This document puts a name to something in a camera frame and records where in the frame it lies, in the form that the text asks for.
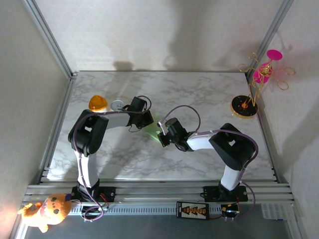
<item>gold wire decoration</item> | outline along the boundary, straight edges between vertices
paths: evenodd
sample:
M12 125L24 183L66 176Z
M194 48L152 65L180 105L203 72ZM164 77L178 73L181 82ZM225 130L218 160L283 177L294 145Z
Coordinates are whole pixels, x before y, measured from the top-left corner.
M269 62L267 62L263 65L260 65L260 63L257 59L258 56L255 52L247 52L246 57L257 62L258 67L255 69L253 67L250 67L247 64L242 63L242 64L239 64L237 66L237 69L240 72L244 72L244 73L248 72L249 70L253 70L255 72L258 72L258 77L253 77L252 83L249 83L248 87L249 87L250 94L247 97L247 100L248 99L249 100L243 104L243 107L246 107L250 101L252 101L253 106L255 106L256 99L258 99L260 97L261 90L265 85L265 81L264 81L265 77L275 79L277 81L277 87L279 89L281 89L282 91L285 91L289 88L288 83L286 81L282 81L282 80L278 79L277 77L275 77L274 73L285 72L287 75L292 76L296 73L296 71L293 67L285 67L283 69L273 71L272 59L270 59ZM251 91L252 87L256 89L255 97L252 97L252 91Z

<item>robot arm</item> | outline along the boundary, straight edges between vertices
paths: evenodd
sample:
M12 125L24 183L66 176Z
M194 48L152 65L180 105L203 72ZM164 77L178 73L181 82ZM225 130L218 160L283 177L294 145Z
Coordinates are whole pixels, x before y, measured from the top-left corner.
M77 190L85 197L86 190L84 182L93 197L96 197L94 191L99 187L99 178L96 171L96 152L102 144L105 131L120 126L136 125L138 129L153 123L150 111L143 113L147 102L141 98L134 97L131 104L123 108L123 113L127 114L105 114L99 113L92 115L92 111L84 110L79 119L69 133L68 141L78 161L78 185ZM74 145L74 132L76 130L76 145Z
M158 137L162 146L170 143L183 151L196 151L199 149L215 149L226 164L224 175L220 180L221 190L232 192L239 185L240 175L245 164L251 159L256 148L254 144L240 135L227 133L234 131L240 133L233 125L226 123L218 133L212 131L204 133L187 132L176 118L165 122L165 128Z

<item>yellow plush toy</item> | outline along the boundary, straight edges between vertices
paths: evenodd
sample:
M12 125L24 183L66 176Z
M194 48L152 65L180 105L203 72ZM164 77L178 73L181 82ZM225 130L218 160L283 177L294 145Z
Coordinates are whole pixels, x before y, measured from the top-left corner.
M72 208L71 194L55 193L50 195L45 202L25 205L18 211L24 223L30 227L38 227L41 232L48 231L48 225L62 222Z

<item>marble table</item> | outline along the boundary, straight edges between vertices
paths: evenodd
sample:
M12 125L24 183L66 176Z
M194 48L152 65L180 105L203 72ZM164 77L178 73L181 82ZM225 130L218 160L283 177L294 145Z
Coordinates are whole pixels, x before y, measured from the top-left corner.
M241 94L248 94L243 73L80 72L47 178L76 180L76 157L67 136L93 95L101 95L109 103L119 99L125 104L134 96L145 95L152 100L153 117L163 117L175 106L187 104L201 115L200 131L219 129L228 122L253 137L260 152L243 178L272 180L258 119L240 119L230 110L231 100ZM174 111L171 117L177 117L187 131L195 130L198 124L196 114L188 108ZM181 152L174 145L163 148L143 130L131 133L128 129L106 131L97 152L101 179L217 180L223 175L225 164L214 150Z

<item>cable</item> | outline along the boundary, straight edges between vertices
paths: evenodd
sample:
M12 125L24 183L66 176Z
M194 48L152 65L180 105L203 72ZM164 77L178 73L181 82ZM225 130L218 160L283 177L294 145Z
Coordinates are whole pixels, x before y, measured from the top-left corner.
M108 205L107 208L109 208L110 204L109 202L106 200L106 197L105 197L105 194L104 193L101 193L100 194L100 197L103 199L103 201L105 202L103 207L105 207L105 205Z
M238 199L237 199L237 200L238 200ZM238 201L237 203L238 203L238 211L240 211L239 201Z
M226 129L217 129L217 130L213 130L213 131L206 131L206 132L201 132L201 133L198 133L198 135L201 135L201 134L208 134L208 133L218 133L218 132L225 132L225 133L232 133L232 134L236 134L236 135L239 135L239 136L242 136L246 139L248 139L249 141L251 141L255 148L256 148L256 151L255 151L255 154L247 161L247 163L244 165L242 171L240 172L240 175L239 175L239 182L241 182L242 184L244 184L247 188L249 188L249 190L251 191L252 195L253 195L253 206L244 214L236 217L236 219L239 219L239 218L242 218L242 217L245 217L246 215L248 215L255 207L255 204L256 204L256 196L255 196L255 193L253 191L253 189L245 182L242 182L241 181L241 178L243 177L243 174L248 166L249 163L251 163L258 155L258 152L259 152L259 148L258 148L258 144L256 143L256 141L249 137L248 135L246 134L243 134L243 133L240 133L240 132L236 132L236 131L232 131L232 130L226 130Z
M241 182L241 183L244 184L251 191L251 193L253 195L253 206L247 212L245 212L244 214L236 217L236 219L243 218L243 217L247 216L249 213L251 213L251 211L254 209L254 207L256 205L256 195L255 195L253 189L247 183L245 183L245 182Z
M75 151L79 154L79 160L78 160L78 168L79 168L79 174L80 174L80 177L82 179L82 182L83 182L83 186L84 186L84 189L85 189L85 192L86 194L90 197L90 199L96 204L96 206L92 206L90 207L89 209L87 209L83 215L83 218L84 218L84 221L90 221L90 222L93 222L93 221L96 221L98 219L100 219L103 215L104 215L104 209L103 207L101 206L101 204L99 204L99 202L97 200L95 200L92 195L90 194L89 190L88 190L88 186L84 180L84 176L83 176L83 169L82 169L82 153L80 152L78 146L76 145L76 133L78 131L78 128L79 126L86 120L88 119L89 117L91 116L105 116L105 115L112 115L112 114L128 114L128 113L132 113L132 114L144 114L146 112L148 112L150 109L151 109L151 106L152 106L152 102L151 100L146 97L146 96L140 96L140 97L144 97L146 99L149 100L150 102L150 106L147 110L145 111L142 111L142 112L134 112L134 111L113 111L113 112L94 112L94 113L90 113L86 116L84 116L83 118L81 118L78 123L76 124L76 126L74 127L74 133L73 133L73 145L74 145L74 148L75 148ZM93 209L97 209L99 208L101 210L101 213L99 216L93 218L93 219L87 219L86 218L86 214L93 210Z
M145 108L144 108L144 111L148 108L148 102L145 101Z
M176 106L174 109L172 109L170 112L168 112L168 114L167 114L164 118L162 118L162 119L160 120L160 122L163 123L164 120L165 120L174 110L176 110L176 109L178 109L178 108L180 108L180 107L190 108L190 109L192 109L192 110L197 114L197 116L198 116L198 126L197 126L197 128L196 128L196 130L195 130L195 132L197 132L197 131L199 130L200 124L201 124L200 115L199 115L199 113L198 113L197 110L195 110L192 106L189 106L189 105Z
M239 174L238 180L241 181L241 178L243 177L244 172L245 172L248 164L250 164L251 161L253 161L258 155L258 152L259 152L258 144L256 143L256 141L252 137L249 137L248 135L246 135L244 133L240 133L240 132L236 132L236 131L232 131L232 130L227 130L227 129L216 129L216 130L213 130L213 131L205 131L205 132L197 133L197 135L203 135L203 134L209 134L209 133L219 133L219 132L232 133L232 134L236 134L236 135L242 136L242 137L248 139L249 141L251 141L254 144L255 148L256 148L255 154L245 163L243 169L241 170L241 172Z
M147 96L138 96L138 98L140 98L140 97L142 97L142 98L146 98L148 101L149 101L149 103L150 103L150 107L148 108L148 110L147 111L149 111L150 110L150 108L152 107L152 102L151 102L151 100L147 97Z
M220 215L219 217L217 217L217 218L213 218L213 217L210 217L209 219L211 219L211 220L214 220L214 219L219 219L219 218L221 218L223 215Z
M132 126L129 128L129 132L130 133L135 133L135 132L138 132L138 131L140 131L142 128L140 128L140 129L138 129L138 130L135 130L135 131L131 131L131 128L132 128Z

